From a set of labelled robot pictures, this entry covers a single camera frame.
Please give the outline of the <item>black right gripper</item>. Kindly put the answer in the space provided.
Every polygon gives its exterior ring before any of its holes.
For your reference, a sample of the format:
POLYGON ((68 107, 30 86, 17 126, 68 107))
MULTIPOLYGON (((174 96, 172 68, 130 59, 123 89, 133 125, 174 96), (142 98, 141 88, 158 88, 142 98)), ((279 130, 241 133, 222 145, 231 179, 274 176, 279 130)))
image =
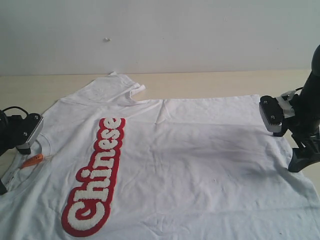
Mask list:
POLYGON ((320 162, 320 96, 286 94, 282 96, 284 119, 273 124, 272 135, 283 137, 289 130, 297 147, 292 149, 288 171, 298 173, 320 162))

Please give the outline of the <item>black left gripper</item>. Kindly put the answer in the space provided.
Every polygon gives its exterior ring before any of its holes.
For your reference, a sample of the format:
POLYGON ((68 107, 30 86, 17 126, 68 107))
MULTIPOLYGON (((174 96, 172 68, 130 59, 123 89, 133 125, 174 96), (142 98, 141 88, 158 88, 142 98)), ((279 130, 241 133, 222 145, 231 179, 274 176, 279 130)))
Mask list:
MULTIPOLYGON (((4 111, 0 112, 0 154, 23 145, 27 142, 32 133, 29 123, 29 114, 23 118, 21 115, 7 116, 4 111)), ((4 195, 8 190, 0 179, 0 195, 4 195)))

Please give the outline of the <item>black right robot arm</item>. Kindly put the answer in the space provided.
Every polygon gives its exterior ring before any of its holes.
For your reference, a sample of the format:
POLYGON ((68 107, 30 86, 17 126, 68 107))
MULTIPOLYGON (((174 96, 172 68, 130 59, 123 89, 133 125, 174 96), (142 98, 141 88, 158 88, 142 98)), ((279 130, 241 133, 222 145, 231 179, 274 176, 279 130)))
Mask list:
POLYGON ((281 132, 274 133, 282 137, 288 130, 297 147, 292 149, 288 171, 298 173, 304 168, 320 161, 320 48, 317 47, 311 60, 311 72, 301 88, 289 101, 294 116, 285 118, 281 132))

